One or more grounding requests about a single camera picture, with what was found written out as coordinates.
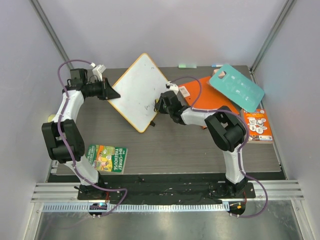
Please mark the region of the yellow framed whiteboard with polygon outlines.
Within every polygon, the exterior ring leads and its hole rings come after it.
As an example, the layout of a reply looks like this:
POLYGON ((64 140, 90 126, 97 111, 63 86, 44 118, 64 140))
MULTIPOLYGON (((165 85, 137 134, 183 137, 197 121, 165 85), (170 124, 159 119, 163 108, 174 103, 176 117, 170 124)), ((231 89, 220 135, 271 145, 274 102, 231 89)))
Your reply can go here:
POLYGON ((108 102, 135 130, 143 133, 157 115, 155 100, 166 91, 167 83, 154 61, 143 53, 112 86, 120 98, 108 102))

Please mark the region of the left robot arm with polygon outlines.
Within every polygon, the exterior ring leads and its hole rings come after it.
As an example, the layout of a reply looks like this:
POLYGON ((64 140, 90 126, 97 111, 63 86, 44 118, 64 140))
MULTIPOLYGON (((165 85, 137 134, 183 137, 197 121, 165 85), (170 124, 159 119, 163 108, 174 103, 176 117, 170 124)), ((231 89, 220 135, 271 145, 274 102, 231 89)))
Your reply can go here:
POLYGON ((104 65, 97 65, 92 73, 95 80, 88 80, 88 71, 84 68, 70 70, 70 79, 63 86, 62 102, 57 114, 41 126, 45 145, 52 160, 70 168, 80 180, 79 193, 89 199, 103 199, 107 188, 101 174, 92 167, 85 155, 85 143, 76 125, 81 106, 88 97, 99 100, 120 98, 103 72, 104 65))

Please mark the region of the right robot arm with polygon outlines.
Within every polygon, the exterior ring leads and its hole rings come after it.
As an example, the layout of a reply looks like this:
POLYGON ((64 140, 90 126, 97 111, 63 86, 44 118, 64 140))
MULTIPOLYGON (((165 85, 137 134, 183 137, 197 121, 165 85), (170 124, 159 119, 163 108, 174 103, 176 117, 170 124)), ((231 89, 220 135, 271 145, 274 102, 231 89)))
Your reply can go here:
POLYGON ((248 179, 244 171, 242 148, 247 130, 241 118, 227 106, 218 109, 195 109, 182 105, 174 91, 160 94, 154 111, 167 114, 177 124, 205 126, 215 145, 222 150, 225 162, 225 191, 236 198, 243 193, 248 179))

